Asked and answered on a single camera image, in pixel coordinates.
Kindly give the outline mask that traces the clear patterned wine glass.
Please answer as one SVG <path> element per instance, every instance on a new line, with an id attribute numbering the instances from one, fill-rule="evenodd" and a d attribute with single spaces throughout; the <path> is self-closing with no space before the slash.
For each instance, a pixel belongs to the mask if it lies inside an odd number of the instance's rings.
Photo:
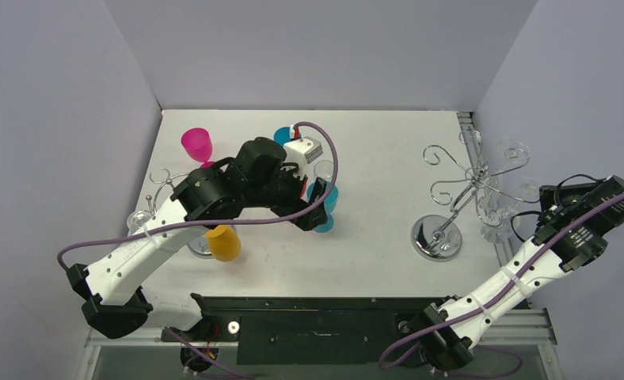
<path id="1" fill-rule="evenodd" d="M 534 204 L 538 198 L 538 185 L 527 178 L 517 188 L 503 189 L 501 177 L 488 180 L 489 186 L 482 188 L 478 196 L 478 217 L 481 219 L 481 236 L 490 243 L 507 242 L 513 235 L 509 219 L 524 205 Z"/>

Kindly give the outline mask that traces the clear glass tumbler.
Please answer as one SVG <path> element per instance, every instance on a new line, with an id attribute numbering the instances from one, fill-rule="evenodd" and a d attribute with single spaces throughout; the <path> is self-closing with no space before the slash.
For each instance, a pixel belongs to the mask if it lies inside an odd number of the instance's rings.
<path id="1" fill-rule="evenodd" d="M 335 164 L 330 160 L 317 161 L 314 165 L 314 175 L 324 181 L 330 182 L 334 177 Z"/>

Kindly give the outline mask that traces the orange plastic wine glass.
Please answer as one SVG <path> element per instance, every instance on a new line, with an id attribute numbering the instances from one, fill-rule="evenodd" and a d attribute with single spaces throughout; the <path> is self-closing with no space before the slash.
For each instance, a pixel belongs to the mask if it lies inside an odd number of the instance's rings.
<path id="1" fill-rule="evenodd" d="M 232 226 L 219 225 L 204 236 L 211 255 L 218 261 L 232 261 L 242 251 L 241 240 Z"/>

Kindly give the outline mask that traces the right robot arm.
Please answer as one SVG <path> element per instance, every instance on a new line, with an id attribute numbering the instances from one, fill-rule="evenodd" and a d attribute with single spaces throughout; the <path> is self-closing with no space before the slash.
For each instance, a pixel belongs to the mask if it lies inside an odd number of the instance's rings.
<path id="1" fill-rule="evenodd" d="M 411 328 L 418 353 L 439 371 L 469 364 L 484 333 L 536 291 L 590 264 L 607 249 L 605 235 L 624 224 L 624 180 L 612 176 L 578 199 L 544 210 L 512 261 L 466 296 L 429 306 Z"/>

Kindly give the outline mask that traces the blue plastic wine glass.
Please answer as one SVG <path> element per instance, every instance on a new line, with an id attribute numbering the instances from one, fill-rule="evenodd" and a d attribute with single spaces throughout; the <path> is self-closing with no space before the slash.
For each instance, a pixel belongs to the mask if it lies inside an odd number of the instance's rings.
<path id="1" fill-rule="evenodd" d="M 280 146 L 284 146 L 295 138 L 295 129 L 291 126 L 280 127 L 273 134 L 273 140 Z"/>

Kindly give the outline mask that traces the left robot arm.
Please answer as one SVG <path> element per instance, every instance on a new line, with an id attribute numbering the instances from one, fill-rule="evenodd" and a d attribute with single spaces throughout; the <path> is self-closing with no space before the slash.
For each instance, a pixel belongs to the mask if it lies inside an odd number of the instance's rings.
<path id="1" fill-rule="evenodd" d="M 312 138 L 279 144 L 258 137 L 244 142 L 235 156 L 184 175 L 148 221 L 113 242 L 113 251 L 92 264 L 66 269 L 70 285 L 83 298 L 88 325 L 109 339 L 145 325 L 172 327 L 192 340 L 207 338 L 213 320 L 193 296 L 148 290 L 145 280 L 199 237 L 212 241 L 214 258 L 231 260 L 241 250 L 234 227 L 247 208 L 268 209 L 274 222 L 290 222 L 303 231 L 324 224 L 327 183 L 317 180 L 311 199 L 303 197 L 306 168 L 321 155 L 320 142 Z"/>

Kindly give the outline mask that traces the teal wine glass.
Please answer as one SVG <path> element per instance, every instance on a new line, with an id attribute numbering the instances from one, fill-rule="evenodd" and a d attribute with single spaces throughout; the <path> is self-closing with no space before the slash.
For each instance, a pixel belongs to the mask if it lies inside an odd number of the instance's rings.
<path id="1" fill-rule="evenodd" d="M 329 184 L 329 182 L 325 180 L 317 179 L 314 182 L 314 184 L 311 185 L 307 189 L 307 198 L 310 203 L 313 203 L 316 200 L 315 196 L 320 196 L 321 194 L 324 193 L 325 191 L 324 186 L 326 184 Z M 339 190 L 337 187 L 333 187 L 331 190 L 331 193 L 328 195 L 328 197 L 324 201 L 324 208 L 325 208 L 325 213 L 327 215 L 327 222 L 319 226 L 316 226 L 314 228 L 314 232 L 326 233 L 326 232 L 329 232 L 333 228 L 334 219 L 333 219 L 332 213 L 334 212 L 337 206 L 338 198 L 339 198 Z"/>

